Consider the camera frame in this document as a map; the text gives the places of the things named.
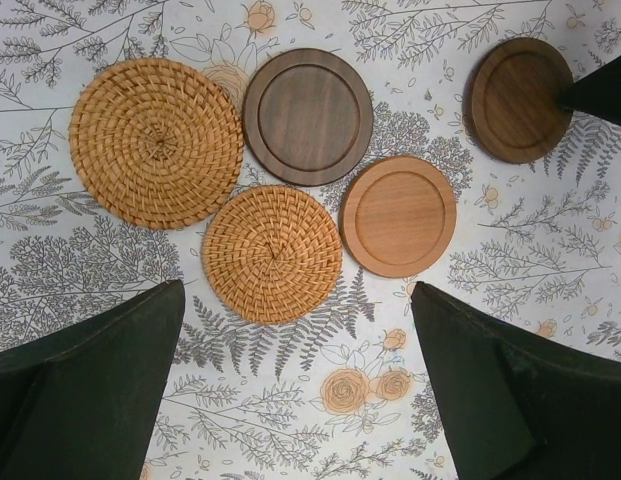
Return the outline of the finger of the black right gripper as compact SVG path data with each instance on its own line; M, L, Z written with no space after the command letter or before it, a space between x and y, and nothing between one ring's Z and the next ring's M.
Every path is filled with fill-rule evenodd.
M571 85L558 103L621 126L621 55Z

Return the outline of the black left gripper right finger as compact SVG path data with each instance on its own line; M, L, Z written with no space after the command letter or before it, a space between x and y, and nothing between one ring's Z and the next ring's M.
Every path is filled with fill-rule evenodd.
M621 479L621 363L424 282L412 312L461 479Z

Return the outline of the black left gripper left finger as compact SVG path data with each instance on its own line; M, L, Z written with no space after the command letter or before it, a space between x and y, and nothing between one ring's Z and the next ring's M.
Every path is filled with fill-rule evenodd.
M0 352L0 479L137 479L185 312L179 280Z

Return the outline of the dark wooden coaster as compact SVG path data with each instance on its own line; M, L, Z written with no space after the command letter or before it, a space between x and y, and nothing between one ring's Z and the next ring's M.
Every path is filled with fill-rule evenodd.
M341 179L362 160L374 114L368 89L345 60L314 48L266 62L246 90L246 142L275 177L301 186Z
M464 92L474 141L502 162L541 159L570 126L573 112L559 98L572 85L568 63L550 44L534 38L500 43L473 70Z

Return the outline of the light wooden coaster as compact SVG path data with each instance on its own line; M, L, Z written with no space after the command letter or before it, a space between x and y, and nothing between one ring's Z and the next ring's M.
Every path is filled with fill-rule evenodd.
M443 255L456 225L445 175L417 157L395 156L366 168L349 186L340 233L364 269L386 278L418 274Z

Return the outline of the woven cork coaster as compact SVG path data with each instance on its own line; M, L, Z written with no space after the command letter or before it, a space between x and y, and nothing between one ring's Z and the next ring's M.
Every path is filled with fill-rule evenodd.
M113 215L176 229L216 212L234 190L243 128L229 95L203 73L162 58L126 60L82 91L70 156L86 190Z
M211 289L243 319L295 321L320 306L342 270L342 242L327 210L282 185L248 189L207 227L202 265Z

